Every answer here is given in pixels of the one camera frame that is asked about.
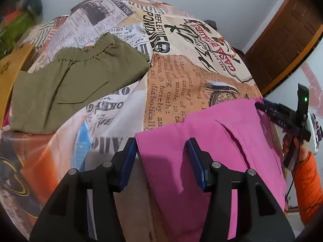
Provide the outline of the orange sleeved right forearm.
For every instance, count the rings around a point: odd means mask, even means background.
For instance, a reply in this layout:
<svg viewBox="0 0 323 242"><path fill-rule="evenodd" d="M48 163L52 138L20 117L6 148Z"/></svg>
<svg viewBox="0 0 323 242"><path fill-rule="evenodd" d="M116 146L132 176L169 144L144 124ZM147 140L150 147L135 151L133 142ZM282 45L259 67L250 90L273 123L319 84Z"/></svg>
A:
<svg viewBox="0 0 323 242"><path fill-rule="evenodd" d="M316 215L322 205L322 187L314 155L308 152L305 160L292 171L297 194L297 203L300 208L300 218L304 225Z"/></svg>

